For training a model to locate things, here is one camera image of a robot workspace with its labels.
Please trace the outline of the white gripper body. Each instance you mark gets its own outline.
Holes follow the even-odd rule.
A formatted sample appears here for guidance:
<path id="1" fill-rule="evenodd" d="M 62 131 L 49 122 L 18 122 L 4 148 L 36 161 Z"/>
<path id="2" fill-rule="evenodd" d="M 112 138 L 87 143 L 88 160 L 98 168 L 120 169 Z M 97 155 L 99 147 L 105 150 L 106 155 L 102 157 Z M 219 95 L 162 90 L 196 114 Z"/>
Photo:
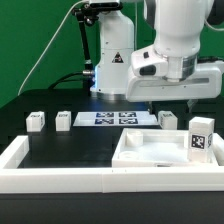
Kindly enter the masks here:
<path id="1" fill-rule="evenodd" d="M 126 98 L 131 102 L 215 98 L 221 92 L 223 60 L 168 58 L 152 46 L 131 55 Z"/>

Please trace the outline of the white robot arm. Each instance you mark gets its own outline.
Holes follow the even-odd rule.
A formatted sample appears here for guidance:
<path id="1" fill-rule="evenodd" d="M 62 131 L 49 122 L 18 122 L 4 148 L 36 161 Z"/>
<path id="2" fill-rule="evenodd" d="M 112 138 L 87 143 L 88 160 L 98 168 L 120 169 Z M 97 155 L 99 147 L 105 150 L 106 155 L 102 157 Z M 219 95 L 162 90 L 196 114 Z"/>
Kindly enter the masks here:
<path id="1" fill-rule="evenodd" d="M 221 92 L 224 61 L 198 57 L 200 34 L 224 22 L 223 0 L 140 0 L 154 42 L 135 48 L 136 25 L 122 14 L 124 2 L 89 0 L 99 12 L 100 61 L 94 98 L 153 102 L 215 98 Z"/>

